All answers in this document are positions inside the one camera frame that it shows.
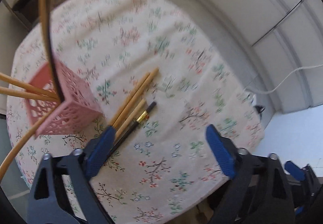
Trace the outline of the bamboo chopstick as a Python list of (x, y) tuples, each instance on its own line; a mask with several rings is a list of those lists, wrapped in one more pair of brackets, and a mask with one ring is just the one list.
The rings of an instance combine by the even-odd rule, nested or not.
[(44, 123), (44, 121), (49, 117), (50, 114), (52, 114), (57, 108), (59, 104), (56, 104), (48, 113), (43, 115), (33, 126), (29, 129), (27, 133), (16, 143), (16, 145), (10, 150), (10, 152), (7, 154), (3, 162), (1, 163), (0, 167), (0, 180), (3, 180), (3, 177), (5, 176), (5, 173), (7, 172), (9, 166), (11, 165), (14, 158), (17, 156), (17, 154), (20, 152), (20, 150), (23, 148), (23, 146), (28, 142), (28, 140), (35, 135), (37, 129)]
[(4, 73), (1, 73), (0, 77), (1, 77), (1, 80), (3, 82), (7, 82), (7, 83), (13, 84), (13, 85), (15, 85), (17, 87), (24, 88), (25, 90), (29, 90), (29, 91), (31, 91), (33, 93), (37, 93), (37, 94), (40, 94), (40, 95), (45, 95), (45, 96), (48, 96), (48, 97), (58, 99), (57, 94), (54, 93), (54, 92), (51, 92), (51, 91), (48, 91), (48, 90), (45, 90), (45, 89), (42, 89), (42, 88), (35, 87), (35, 86), (31, 85), (31, 84), (22, 82), (20, 80), (12, 78), (11, 76), (5, 75)]
[(42, 29), (43, 43), (48, 62), (50, 62), (51, 49), (49, 38), (49, 11), (48, 0), (38, 0), (39, 24)]
[(33, 100), (40, 100), (40, 101), (50, 101), (50, 102), (60, 102), (60, 100), (53, 98), (53, 97), (48, 97), (44, 95), (37, 95), (33, 93), (27, 93), (27, 92), (20, 92), (17, 90), (1, 87), (0, 88), (0, 93), (8, 96), (14, 96), (14, 97), (20, 97), (24, 99), (33, 99)]
[(144, 109), (145, 105), (146, 105), (146, 100), (142, 99), (138, 103), (138, 105), (134, 108), (134, 110), (129, 114), (129, 116), (123, 122), (123, 124), (118, 128), (117, 132), (115, 133), (116, 140), (120, 138), (120, 136), (125, 131), (125, 129), (130, 125), (130, 122), (132, 122), (135, 119), (135, 117), (139, 114), (139, 112)]
[(122, 122), (125, 121), (129, 112), (133, 109), (133, 106), (137, 103), (146, 88), (153, 81), (155, 76), (158, 74), (159, 68), (156, 67), (153, 71), (146, 73), (133, 88), (127, 98), (122, 102), (122, 105), (117, 110), (116, 114), (109, 121), (108, 125), (113, 126), (115, 129), (121, 126)]

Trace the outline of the black gold-banded chopstick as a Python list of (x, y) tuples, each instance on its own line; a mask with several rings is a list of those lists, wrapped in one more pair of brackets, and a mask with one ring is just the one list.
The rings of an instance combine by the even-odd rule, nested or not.
[(60, 81), (59, 81), (59, 77), (58, 77), (58, 73), (56, 70), (56, 58), (54, 55), (54, 52), (52, 50), (52, 43), (51, 43), (51, 31), (50, 31), (50, 12), (51, 12), (51, 6), (52, 6), (52, 0), (48, 0), (48, 11), (49, 11), (49, 38), (50, 38), (50, 49), (51, 49), (51, 57), (50, 57), (50, 62), (49, 63), (49, 68), (50, 68), (50, 74), (52, 77), (52, 83), (53, 83), (53, 87), (54, 87), (54, 91), (58, 96), (58, 100), (60, 100), (59, 103), (61, 103), (62, 101), (65, 100), (64, 98), (64, 94), (62, 92), (61, 89), (61, 85), (60, 85)]
[(157, 103), (153, 101), (149, 106), (141, 110), (139, 114), (135, 117), (135, 119), (132, 122), (130, 122), (130, 125), (125, 129), (120, 138), (118, 140), (115, 139), (113, 147), (107, 155), (107, 160), (111, 155), (113, 155), (113, 153), (115, 153), (115, 151), (126, 140), (126, 138), (132, 134), (132, 132), (138, 127), (138, 125), (149, 116), (149, 113), (156, 107), (156, 105)]

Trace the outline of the pink perforated utensil basket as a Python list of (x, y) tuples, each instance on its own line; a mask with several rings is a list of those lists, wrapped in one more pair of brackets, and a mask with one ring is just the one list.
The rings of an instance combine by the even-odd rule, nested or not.
[(26, 112), (31, 125), (55, 108), (36, 130), (35, 137), (76, 134), (102, 115), (102, 109), (93, 96), (89, 83), (61, 61), (56, 62), (56, 67), (64, 94), (64, 100), (60, 105), (50, 101), (25, 100)]

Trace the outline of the floral tablecloth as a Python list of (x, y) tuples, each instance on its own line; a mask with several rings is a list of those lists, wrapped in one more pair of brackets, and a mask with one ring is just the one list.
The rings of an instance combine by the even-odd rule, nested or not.
[(143, 75), (156, 108), (91, 180), (116, 223), (165, 223), (227, 180), (205, 140), (213, 124), (253, 151), (264, 137), (235, 72), (193, 20), (167, 0), (68, 0), (51, 14), (55, 54), (90, 86), (104, 117), (76, 135), (41, 135), (16, 158), (31, 186), (45, 153), (66, 155), (106, 127)]

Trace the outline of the dark stool under wok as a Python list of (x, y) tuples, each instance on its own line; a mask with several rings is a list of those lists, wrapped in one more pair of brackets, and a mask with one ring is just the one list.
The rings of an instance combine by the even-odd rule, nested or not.
[(38, 0), (15, 0), (12, 11), (28, 29), (31, 29), (39, 16)]

